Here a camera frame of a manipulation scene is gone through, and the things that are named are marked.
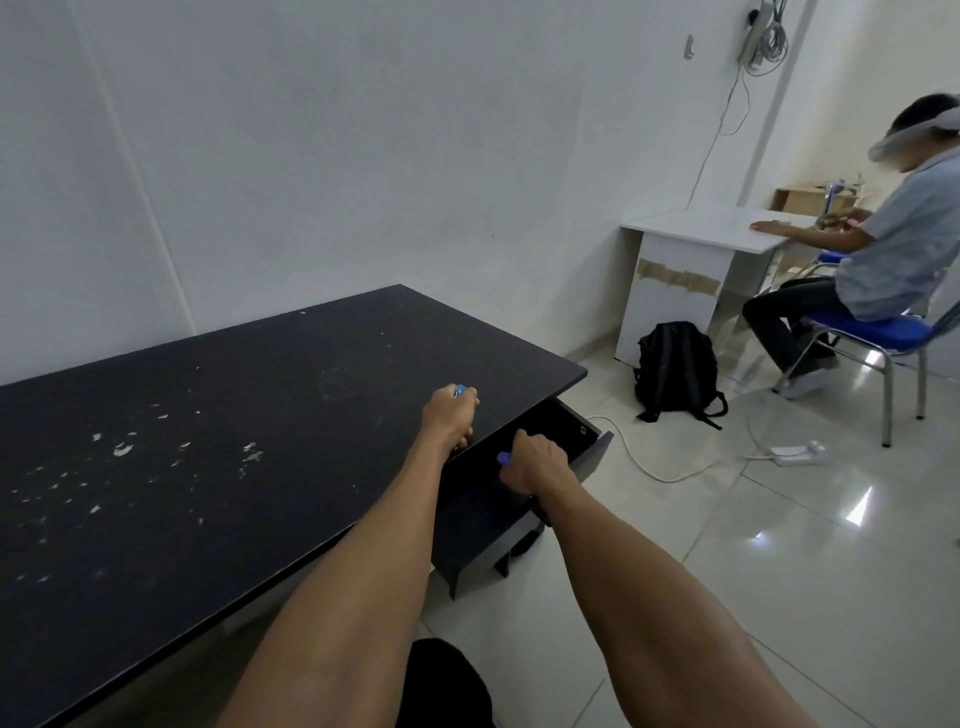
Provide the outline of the person's left hand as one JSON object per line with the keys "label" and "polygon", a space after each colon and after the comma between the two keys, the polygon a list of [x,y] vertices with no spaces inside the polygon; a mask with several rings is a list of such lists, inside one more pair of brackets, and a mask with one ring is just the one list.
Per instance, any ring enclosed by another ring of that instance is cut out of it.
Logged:
{"label": "person's left hand", "polygon": [[421,427],[417,440],[443,456],[454,452],[450,449],[450,401],[457,384],[449,384],[436,390],[423,407]]}

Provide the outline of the person's right hand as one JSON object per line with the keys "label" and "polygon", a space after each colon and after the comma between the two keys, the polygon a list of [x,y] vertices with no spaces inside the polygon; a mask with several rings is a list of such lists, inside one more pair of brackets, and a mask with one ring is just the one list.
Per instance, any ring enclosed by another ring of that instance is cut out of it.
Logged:
{"label": "person's right hand", "polygon": [[511,446],[514,443],[529,443],[530,496],[547,503],[577,480],[566,452],[546,436],[530,435],[519,429],[513,436]]}

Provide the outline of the person's left forearm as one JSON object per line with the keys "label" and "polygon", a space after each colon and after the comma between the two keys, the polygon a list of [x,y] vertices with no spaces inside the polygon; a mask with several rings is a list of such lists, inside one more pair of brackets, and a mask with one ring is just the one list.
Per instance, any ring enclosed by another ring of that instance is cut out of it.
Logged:
{"label": "person's left forearm", "polygon": [[215,728],[394,728],[431,573],[442,467],[470,431],[421,428],[378,502],[276,615]]}

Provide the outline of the person's right forearm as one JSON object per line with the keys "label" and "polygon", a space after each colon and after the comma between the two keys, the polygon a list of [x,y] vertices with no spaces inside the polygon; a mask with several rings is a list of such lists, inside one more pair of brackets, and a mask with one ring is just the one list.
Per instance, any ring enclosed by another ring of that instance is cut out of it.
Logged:
{"label": "person's right forearm", "polygon": [[819,728],[721,602],[574,475],[535,495],[631,728]]}

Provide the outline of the black desk drawer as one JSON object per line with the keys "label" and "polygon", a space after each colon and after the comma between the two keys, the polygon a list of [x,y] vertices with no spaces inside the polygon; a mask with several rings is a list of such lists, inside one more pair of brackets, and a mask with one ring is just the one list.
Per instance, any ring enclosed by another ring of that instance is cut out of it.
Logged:
{"label": "black desk drawer", "polygon": [[490,572],[510,576],[513,561],[527,552],[552,523],[532,495],[499,480],[497,455],[509,453],[518,430],[541,434],[563,449],[584,481],[614,440],[557,398],[547,399],[506,424],[444,467],[438,494],[431,563],[455,601]]}

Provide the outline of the black backpack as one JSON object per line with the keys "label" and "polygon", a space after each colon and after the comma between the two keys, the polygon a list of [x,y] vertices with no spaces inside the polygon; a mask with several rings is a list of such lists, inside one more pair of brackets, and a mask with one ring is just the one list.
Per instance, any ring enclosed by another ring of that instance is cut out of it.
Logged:
{"label": "black backpack", "polygon": [[632,369],[633,393],[642,407],[636,415],[656,423],[665,412],[685,412],[715,431],[715,419],[729,413],[717,388],[718,364],[713,341],[690,321],[657,324],[638,340],[638,366]]}

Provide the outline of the person's black trousers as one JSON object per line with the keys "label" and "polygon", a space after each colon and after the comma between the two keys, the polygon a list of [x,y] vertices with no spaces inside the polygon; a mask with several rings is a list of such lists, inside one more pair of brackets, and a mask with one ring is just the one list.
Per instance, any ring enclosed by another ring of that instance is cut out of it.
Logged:
{"label": "person's black trousers", "polygon": [[413,641],[394,728],[497,728],[486,684],[466,656],[437,637]]}

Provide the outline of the brown tape strip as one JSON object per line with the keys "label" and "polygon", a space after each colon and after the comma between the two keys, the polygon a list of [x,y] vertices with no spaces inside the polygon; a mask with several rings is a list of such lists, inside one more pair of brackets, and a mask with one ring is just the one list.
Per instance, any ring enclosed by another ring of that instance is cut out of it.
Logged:
{"label": "brown tape strip", "polygon": [[650,280],[667,286],[678,287],[688,293],[716,297],[723,282],[702,273],[677,271],[663,263],[640,257],[635,268],[639,280]]}

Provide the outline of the white floor power strip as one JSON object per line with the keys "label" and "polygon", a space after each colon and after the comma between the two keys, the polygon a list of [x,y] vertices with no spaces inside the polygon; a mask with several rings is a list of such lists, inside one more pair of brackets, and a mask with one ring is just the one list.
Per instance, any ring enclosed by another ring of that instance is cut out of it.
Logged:
{"label": "white floor power strip", "polygon": [[769,448],[769,455],[778,467],[808,467],[821,464],[826,448],[817,441],[802,445],[777,445]]}

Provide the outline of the white desk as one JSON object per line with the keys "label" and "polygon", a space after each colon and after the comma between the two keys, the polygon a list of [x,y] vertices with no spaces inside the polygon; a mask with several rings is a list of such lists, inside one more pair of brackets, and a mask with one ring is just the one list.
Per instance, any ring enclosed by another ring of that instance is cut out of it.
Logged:
{"label": "white desk", "polygon": [[[750,230],[750,224],[776,220],[808,228],[815,217],[735,206],[672,211],[623,223],[625,233],[638,233],[629,297],[623,314],[615,358],[637,367],[639,340],[661,323],[686,321],[709,336],[716,352],[738,330],[742,306],[773,284],[787,243],[784,237]],[[723,283],[716,297],[689,293],[663,283],[638,279],[639,258],[677,271],[691,271]]]}

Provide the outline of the cardboard box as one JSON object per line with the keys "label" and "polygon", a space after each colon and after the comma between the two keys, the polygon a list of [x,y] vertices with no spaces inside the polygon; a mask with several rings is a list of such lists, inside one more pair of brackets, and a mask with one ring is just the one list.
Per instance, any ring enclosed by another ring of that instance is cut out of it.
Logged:
{"label": "cardboard box", "polygon": [[829,184],[803,183],[787,185],[774,190],[769,210],[808,216],[823,216],[841,213],[854,208],[859,202],[858,193],[840,183],[839,190],[829,195]]}

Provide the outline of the white headset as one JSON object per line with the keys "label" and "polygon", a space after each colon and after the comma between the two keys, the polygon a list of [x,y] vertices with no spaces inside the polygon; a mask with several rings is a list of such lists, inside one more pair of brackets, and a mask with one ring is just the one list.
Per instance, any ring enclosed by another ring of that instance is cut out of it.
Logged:
{"label": "white headset", "polygon": [[960,132],[960,106],[947,109],[936,117],[912,127],[886,134],[870,147],[867,152],[868,160],[874,164],[881,164],[895,152],[900,151],[914,140],[927,136],[932,130]]}

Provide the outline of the blue metal-frame chair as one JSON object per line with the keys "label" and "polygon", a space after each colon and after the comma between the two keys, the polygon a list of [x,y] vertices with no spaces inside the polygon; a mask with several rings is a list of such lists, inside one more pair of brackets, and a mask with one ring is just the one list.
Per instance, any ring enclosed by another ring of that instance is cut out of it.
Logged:
{"label": "blue metal-frame chair", "polygon": [[[910,312],[884,321],[857,321],[849,316],[820,311],[806,316],[805,323],[812,328],[812,332],[803,346],[804,355],[813,346],[819,345],[836,355],[882,374],[881,444],[883,448],[890,449],[893,445],[895,361],[898,358],[916,357],[918,359],[915,417],[923,421],[927,417],[928,410],[929,347],[935,340],[960,327],[960,301],[954,303],[934,322],[928,322],[924,317]],[[836,345],[838,341],[858,344],[877,352],[880,360],[872,362],[855,356],[839,348]]]}

